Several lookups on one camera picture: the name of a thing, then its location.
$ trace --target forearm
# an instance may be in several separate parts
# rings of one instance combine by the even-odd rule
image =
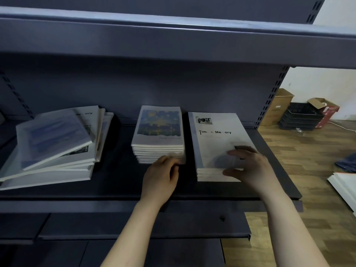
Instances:
[[[159,208],[138,202],[101,267],[143,267]]]
[[[329,266],[285,193],[267,197],[263,201],[278,267]]]

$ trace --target person's right hand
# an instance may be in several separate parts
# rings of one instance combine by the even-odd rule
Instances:
[[[228,152],[246,161],[243,170],[226,169],[223,175],[232,176],[251,187],[262,199],[284,193],[267,157],[248,146],[238,146]]]

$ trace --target white cable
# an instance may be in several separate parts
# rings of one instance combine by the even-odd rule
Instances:
[[[355,130],[347,129],[347,128],[344,128],[343,126],[340,126],[340,127],[343,128],[343,129],[345,129],[345,130],[354,131],[354,132],[356,133]]]

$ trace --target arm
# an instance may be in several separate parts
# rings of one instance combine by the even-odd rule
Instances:
[[[264,202],[277,266],[328,267],[268,159],[253,148],[240,148],[228,153],[246,160],[244,170],[226,169],[223,174],[247,184]]]
[[[163,156],[148,168],[142,184],[141,199],[101,267],[144,265],[149,237],[158,211],[177,185],[177,163],[177,159]]]

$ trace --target black plastic crate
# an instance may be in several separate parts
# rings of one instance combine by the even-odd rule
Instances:
[[[324,115],[309,103],[291,103],[278,125],[285,130],[299,127],[305,131],[312,131],[323,117]]]

